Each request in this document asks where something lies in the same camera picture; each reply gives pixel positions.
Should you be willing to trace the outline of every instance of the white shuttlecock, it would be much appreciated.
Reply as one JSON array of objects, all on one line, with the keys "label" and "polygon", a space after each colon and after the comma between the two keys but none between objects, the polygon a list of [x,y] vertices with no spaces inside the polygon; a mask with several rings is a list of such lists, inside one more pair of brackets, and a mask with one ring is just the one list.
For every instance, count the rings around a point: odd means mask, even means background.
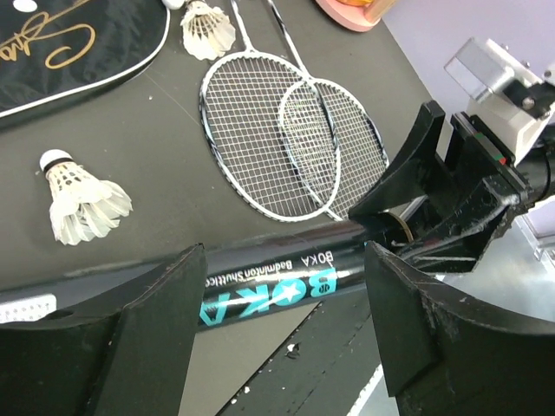
[{"label": "white shuttlecock", "polygon": [[99,180],[62,150],[48,150],[40,160],[52,192],[50,221],[56,241],[78,245],[105,237],[133,210],[131,198],[114,182]]},{"label": "white shuttlecock", "polygon": [[185,0],[162,0],[162,3],[170,10],[177,10],[183,7]]},{"label": "white shuttlecock", "polygon": [[235,42],[235,28],[220,7],[192,0],[181,20],[183,46],[199,60],[214,61],[225,55]]}]

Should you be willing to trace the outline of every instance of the boka logo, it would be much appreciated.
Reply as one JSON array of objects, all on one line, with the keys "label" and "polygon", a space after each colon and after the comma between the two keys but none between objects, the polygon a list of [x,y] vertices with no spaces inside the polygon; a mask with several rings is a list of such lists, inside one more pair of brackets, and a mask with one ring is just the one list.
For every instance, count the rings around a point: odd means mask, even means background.
[{"label": "boka logo", "polygon": [[336,269],[329,268],[318,271],[308,280],[283,280],[273,286],[273,289],[268,284],[261,284],[253,289],[221,293],[217,301],[202,303],[200,319],[207,326],[219,325],[224,321],[230,305],[245,305],[245,309],[239,315],[240,318],[245,318],[255,313],[267,312],[274,306],[287,307],[306,298],[331,295],[336,290]]}]

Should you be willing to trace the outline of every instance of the badminton racket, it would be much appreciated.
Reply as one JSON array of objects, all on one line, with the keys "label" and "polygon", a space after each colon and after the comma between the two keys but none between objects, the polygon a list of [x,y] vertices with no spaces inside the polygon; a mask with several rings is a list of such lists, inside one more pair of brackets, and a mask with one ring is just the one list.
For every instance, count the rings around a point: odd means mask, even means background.
[{"label": "badminton racket", "polygon": [[[253,208],[278,221],[313,218],[330,208],[339,188],[333,122],[305,73],[254,49],[237,2],[231,5],[245,51],[214,63],[202,81],[206,139],[227,180]],[[285,100],[295,111],[279,117],[285,93],[297,83]]]},{"label": "badminton racket", "polygon": [[[308,69],[304,66],[285,28],[276,4],[272,0],[266,0],[266,2],[276,18],[297,66],[308,74]],[[330,112],[335,124],[336,137],[341,146],[341,184],[333,203],[326,212],[331,218],[339,221],[348,218],[349,208],[383,175],[389,160],[375,124],[355,96],[333,81],[321,78],[311,78],[311,81],[320,92],[324,105]],[[285,97],[301,94],[297,89],[302,86],[302,82],[293,85],[285,93]],[[286,113],[285,109],[290,105],[290,101],[284,98],[280,105],[280,116]]]}]

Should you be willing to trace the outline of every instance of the pink object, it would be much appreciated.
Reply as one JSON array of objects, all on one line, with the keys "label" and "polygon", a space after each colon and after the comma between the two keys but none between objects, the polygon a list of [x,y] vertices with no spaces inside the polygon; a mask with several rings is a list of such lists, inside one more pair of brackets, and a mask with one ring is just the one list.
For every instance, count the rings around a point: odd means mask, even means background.
[{"label": "pink object", "polygon": [[366,20],[364,7],[348,6],[337,0],[316,0],[316,2],[332,19],[355,32],[368,32],[380,22],[380,19],[372,23]]}]

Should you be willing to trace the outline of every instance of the black shuttlecock band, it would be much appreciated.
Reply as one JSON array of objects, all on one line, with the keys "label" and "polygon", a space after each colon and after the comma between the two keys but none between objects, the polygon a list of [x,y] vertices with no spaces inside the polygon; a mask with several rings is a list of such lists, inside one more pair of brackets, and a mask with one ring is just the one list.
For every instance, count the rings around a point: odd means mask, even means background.
[{"label": "black shuttlecock band", "polygon": [[60,165],[61,163],[65,163],[65,162],[73,162],[73,159],[71,159],[71,158],[60,158],[60,159],[52,160],[50,163],[48,163],[44,167],[42,172],[46,175],[49,172],[49,170],[52,169],[54,166]]}]

